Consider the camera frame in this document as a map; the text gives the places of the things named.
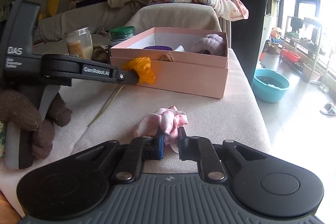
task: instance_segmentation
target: orange flower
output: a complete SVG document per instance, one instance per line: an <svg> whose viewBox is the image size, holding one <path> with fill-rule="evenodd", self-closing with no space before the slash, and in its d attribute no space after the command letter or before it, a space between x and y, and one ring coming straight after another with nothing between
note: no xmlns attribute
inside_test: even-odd
<svg viewBox="0 0 336 224"><path fill-rule="evenodd" d="M151 59L149 57L137 57L125 63L122 68L124 70L135 70L139 75L138 84L146 82L148 84L155 84L155 75L151 68Z"/></svg>

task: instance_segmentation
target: plastic jar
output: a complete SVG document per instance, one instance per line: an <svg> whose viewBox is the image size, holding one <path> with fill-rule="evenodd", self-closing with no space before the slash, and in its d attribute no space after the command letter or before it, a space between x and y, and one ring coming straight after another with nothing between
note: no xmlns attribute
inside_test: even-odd
<svg viewBox="0 0 336 224"><path fill-rule="evenodd" d="M92 58L92 37L89 26L79 27L65 33L70 56L84 59Z"/></svg>
<svg viewBox="0 0 336 224"><path fill-rule="evenodd" d="M135 35L133 26L124 26L109 30L109 44L113 47Z"/></svg>

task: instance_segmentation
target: floor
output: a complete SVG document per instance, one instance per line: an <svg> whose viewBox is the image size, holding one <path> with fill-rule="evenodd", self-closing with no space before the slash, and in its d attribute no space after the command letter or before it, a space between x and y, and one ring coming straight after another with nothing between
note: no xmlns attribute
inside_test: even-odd
<svg viewBox="0 0 336 224"><path fill-rule="evenodd" d="M325 193L316 215L327 224L335 223L336 117L319 112L325 103L335 100L301 80L279 56L265 53L262 63L291 84L278 103L257 99L273 155L312 171L322 180Z"/></svg>
<svg viewBox="0 0 336 224"><path fill-rule="evenodd" d="M21 219L20 215L14 210L0 191L0 223L16 224Z"/></svg>

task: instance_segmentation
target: small brown object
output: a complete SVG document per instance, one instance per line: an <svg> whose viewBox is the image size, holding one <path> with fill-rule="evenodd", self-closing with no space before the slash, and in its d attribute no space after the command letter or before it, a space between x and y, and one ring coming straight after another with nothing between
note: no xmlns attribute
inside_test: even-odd
<svg viewBox="0 0 336 224"><path fill-rule="evenodd" d="M273 46L273 45L267 45L266 51L269 54L275 54L275 55L279 55L280 51L278 50L277 46Z"/></svg>
<svg viewBox="0 0 336 224"><path fill-rule="evenodd" d="M102 46L94 46L92 55L93 55L94 61L105 63L105 64L108 64L110 62L107 50L102 48Z"/></svg>
<svg viewBox="0 0 336 224"><path fill-rule="evenodd" d="M50 144L48 147L39 147L33 143L31 146L31 150L33 151L33 155L37 159L45 159L50 155L51 150L53 149L53 144Z"/></svg>
<svg viewBox="0 0 336 224"><path fill-rule="evenodd" d="M160 61L174 62L173 55L171 53L164 54L161 56Z"/></svg>
<svg viewBox="0 0 336 224"><path fill-rule="evenodd" d="M48 109L47 116L58 126L66 126L71 120L72 111L65 106L61 95L56 94Z"/></svg>
<svg viewBox="0 0 336 224"><path fill-rule="evenodd" d="M39 129L33 132L33 143L39 147L48 147L52 144L55 136L54 123L44 120Z"/></svg>
<svg viewBox="0 0 336 224"><path fill-rule="evenodd" d="M21 93L0 89L0 121L9 121L27 131L37 130L42 120L38 110Z"/></svg>

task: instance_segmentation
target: pink shoe box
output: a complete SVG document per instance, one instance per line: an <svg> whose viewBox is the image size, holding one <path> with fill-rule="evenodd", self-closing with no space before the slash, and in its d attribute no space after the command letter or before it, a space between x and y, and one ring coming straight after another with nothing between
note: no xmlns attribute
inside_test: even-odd
<svg viewBox="0 0 336 224"><path fill-rule="evenodd" d="M208 34L218 34L226 42L225 56L188 52L191 46ZM185 52L144 50L148 46L168 46L176 49L182 45ZM162 55L171 53L174 62L160 61ZM149 88L223 98L228 74L228 44L225 32L210 30L155 27L144 31L111 48L111 64L121 67L137 57L149 57L156 76Z"/></svg>

